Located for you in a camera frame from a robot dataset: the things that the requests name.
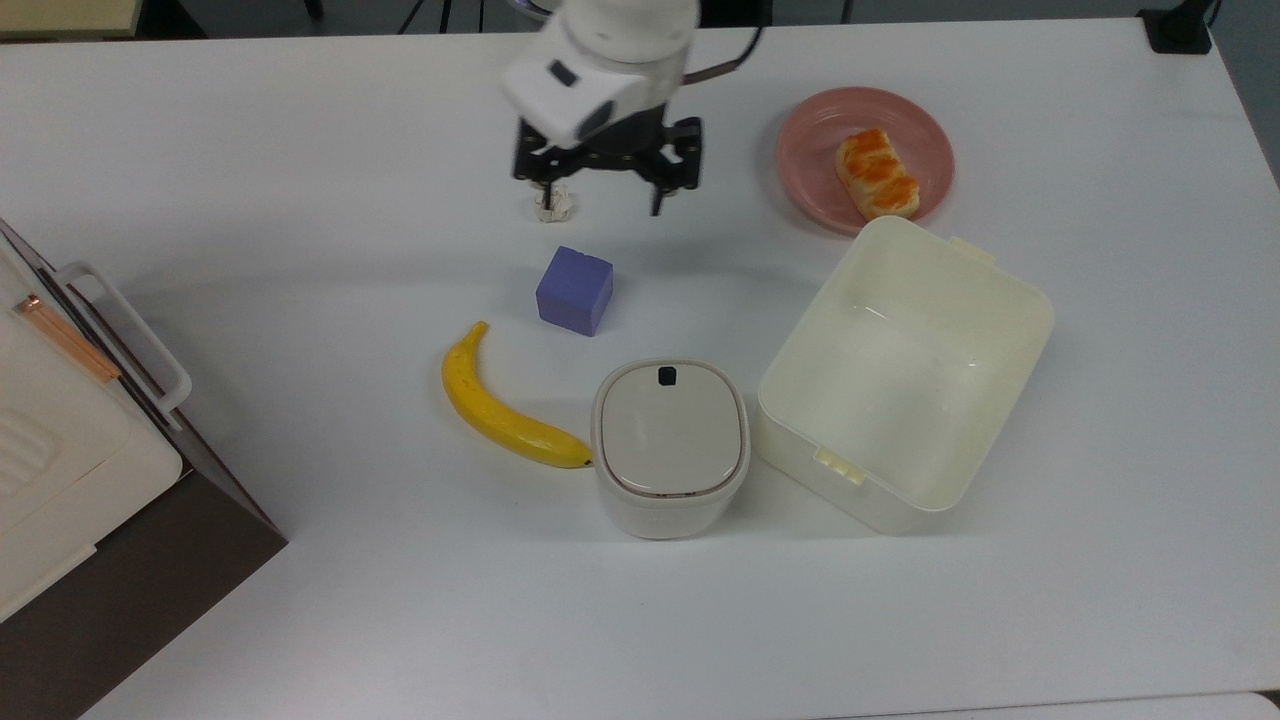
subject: pink plate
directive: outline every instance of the pink plate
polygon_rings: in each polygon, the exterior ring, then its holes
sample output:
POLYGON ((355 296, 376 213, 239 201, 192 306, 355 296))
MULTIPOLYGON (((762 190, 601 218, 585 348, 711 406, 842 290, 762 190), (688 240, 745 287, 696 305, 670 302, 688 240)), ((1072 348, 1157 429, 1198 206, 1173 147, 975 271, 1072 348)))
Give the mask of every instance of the pink plate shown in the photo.
POLYGON ((920 181, 920 222, 942 204, 956 172, 951 141, 919 105, 874 87, 819 92, 791 113, 778 132, 778 173, 787 196, 818 223, 854 237, 867 219, 836 176, 836 149, 850 135, 884 128, 906 172, 920 181))

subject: plastic storage box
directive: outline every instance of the plastic storage box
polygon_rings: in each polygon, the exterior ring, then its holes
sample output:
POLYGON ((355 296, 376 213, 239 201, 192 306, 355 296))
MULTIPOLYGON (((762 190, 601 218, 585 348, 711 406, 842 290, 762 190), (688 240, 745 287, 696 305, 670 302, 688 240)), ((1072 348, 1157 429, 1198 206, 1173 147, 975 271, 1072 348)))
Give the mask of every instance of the plastic storage box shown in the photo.
POLYGON ((760 459, 882 533, 952 507, 1053 327, 1041 291, 900 218, 868 223, 764 374, 760 459))

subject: yellow banana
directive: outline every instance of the yellow banana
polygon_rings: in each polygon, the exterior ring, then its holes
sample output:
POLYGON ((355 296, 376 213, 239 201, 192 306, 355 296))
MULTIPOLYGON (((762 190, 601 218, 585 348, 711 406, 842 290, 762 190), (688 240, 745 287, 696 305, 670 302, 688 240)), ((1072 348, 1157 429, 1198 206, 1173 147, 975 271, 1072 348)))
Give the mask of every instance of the yellow banana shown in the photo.
POLYGON ((476 350, 488 329, 489 323, 476 323, 466 337, 444 354, 440 378, 453 409, 483 436, 530 460, 557 468, 589 466, 591 450, 582 441, 516 413, 485 389, 476 373, 476 350))

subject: blue foam block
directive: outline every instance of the blue foam block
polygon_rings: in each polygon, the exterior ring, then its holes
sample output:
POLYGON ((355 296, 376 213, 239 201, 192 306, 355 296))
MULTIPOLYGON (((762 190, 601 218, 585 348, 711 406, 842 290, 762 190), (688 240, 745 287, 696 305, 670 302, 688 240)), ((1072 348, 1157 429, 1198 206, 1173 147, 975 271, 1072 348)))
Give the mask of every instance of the blue foam block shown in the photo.
POLYGON ((538 316, 585 336, 600 327, 613 295, 613 265, 561 246, 538 283, 538 316))

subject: white lid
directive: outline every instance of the white lid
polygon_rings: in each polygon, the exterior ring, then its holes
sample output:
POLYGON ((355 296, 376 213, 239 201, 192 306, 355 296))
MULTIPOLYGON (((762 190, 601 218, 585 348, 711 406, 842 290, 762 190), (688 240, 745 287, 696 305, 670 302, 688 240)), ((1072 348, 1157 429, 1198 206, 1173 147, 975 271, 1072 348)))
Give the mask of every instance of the white lid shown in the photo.
POLYGON ((707 495, 744 461, 737 393, 703 363, 653 360, 622 373, 604 388, 596 420, 598 462, 637 495, 707 495))

